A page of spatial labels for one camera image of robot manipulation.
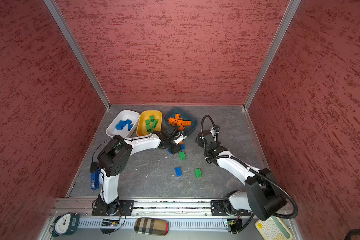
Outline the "orange lego brick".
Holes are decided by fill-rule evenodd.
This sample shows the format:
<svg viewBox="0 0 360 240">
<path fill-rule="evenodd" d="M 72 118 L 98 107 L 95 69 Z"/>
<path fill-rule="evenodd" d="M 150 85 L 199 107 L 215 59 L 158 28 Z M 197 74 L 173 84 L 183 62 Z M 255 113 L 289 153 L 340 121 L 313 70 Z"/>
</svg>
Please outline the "orange lego brick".
<svg viewBox="0 0 360 240">
<path fill-rule="evenodd" d="M 176 120 L 176 119 L 174 119 L 174 118 L 169 118 L 169 119 L 168 119 L 168 123 L 169 123 L 169 124 L 173 124 L 173 122 L 174 122 L 175 120 Z"/>
</svg>

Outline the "green long lego brick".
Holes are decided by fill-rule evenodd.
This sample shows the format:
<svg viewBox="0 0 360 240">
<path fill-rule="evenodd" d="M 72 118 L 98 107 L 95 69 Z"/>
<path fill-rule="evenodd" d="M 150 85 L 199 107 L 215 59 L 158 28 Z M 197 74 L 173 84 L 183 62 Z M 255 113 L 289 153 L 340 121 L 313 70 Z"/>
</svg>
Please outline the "green long lego brick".
<svg viewBox="0 0 360 240">
<path fill-rule="evenodd" d="M 152 124 L 151 124 L 151 128 L 152 128 L 152 129 L 155 129 L 156 126 L 157 126 L 157 124 L 158 124 L 158 120 L 154 119 L 153 122 L 152 122 Z"/>
</svg>

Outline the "green small lego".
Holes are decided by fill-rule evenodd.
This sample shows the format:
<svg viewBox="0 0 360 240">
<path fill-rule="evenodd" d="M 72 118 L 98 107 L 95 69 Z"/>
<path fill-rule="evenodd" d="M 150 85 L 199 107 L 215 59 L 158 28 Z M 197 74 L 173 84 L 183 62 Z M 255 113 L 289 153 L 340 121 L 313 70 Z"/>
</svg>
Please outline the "green small lego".
<svg viewBox="0 0 360 240">
<path fill-rule="evenodd" d="M 182 161 L 184 161 L 186 159 L 186 155 L 184 152 L 179 152 L 179 157 Z"/>
</svg>

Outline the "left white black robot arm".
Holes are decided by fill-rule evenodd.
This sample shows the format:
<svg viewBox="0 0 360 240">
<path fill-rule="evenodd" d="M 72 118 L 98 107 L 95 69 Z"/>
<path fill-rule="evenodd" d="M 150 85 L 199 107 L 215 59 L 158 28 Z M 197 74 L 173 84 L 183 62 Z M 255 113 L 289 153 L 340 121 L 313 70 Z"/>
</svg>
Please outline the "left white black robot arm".
<svg viewBox="0 0 360 240">
<path fill-rule="evenodd" d="M 97 190 L 98 185 L 102 185 L 94 209 L 104 208 L 112 214 L 121 209 L 118 193 L 119 177 L 130 156 L 151 149 L 166 149 L 171 154 L 176 154 L 182 150 L 181 142 L 186 138 L 186 131 L 169 126 L 164 132 L 154 131 L 146 136 L 134 138 L 115 135 L 105 141 L 105 146 L 99 152 L 97 160 L 91 162 L 91 188 Z"/>
</svg>

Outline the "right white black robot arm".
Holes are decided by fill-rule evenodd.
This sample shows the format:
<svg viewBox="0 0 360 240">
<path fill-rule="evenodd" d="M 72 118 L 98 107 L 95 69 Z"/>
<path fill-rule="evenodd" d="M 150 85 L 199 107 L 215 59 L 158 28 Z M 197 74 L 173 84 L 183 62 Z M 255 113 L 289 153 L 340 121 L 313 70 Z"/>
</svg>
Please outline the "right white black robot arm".
<svg viewBox="0 0 360 240">
<path fill-rule="evenodd" d="M 294 219 L 299 208 L 293 197 L 277 183 L 273 172 L 250 166 L 235 157 L 219 141 L 220 127 L 212 117 L 203 116 L 200 132 L 195 140 L 202 147 L 208 164 L 228 171 L 245 185 L 245 193 L 236 191 L 228 196 L 228 202 L 235 210 L 251 211 L 258 219 L 267 220 L 271 216 Z"/>
</svg>

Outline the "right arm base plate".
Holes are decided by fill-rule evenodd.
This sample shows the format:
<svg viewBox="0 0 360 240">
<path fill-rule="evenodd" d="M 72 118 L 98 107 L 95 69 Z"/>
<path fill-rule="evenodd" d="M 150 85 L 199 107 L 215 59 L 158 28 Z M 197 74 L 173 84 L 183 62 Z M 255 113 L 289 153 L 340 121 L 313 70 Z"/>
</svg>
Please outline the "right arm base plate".
<svg viewBox="0 0 360 240">
<path fill-rule="evenodd" d="M 251 215 L 250 211 L 247 210 L 236 210 L 229 203 L 228 200 L 212 200 L 211 204 L 211 212 L 212 216 L 231 216 L 231 217 L 249 217 Z"/>
</svg>

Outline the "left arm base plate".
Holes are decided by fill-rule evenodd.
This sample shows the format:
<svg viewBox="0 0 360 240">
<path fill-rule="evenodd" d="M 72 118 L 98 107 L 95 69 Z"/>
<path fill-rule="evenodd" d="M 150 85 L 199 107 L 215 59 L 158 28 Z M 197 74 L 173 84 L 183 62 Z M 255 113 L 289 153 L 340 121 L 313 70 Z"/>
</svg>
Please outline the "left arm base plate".
<svg viewBox="0 0 360 240">
<path fill-rule="evenodd" d="M 113 204 L 111 207 L 104 204 L 102 200 L 95 200 L 93 202 L 92 216 L 118 216 L 124 213 L 126 216 L 132 214 L 135 201 L 133 200 L 119 200 L 118 204 Z"/>
</svg>

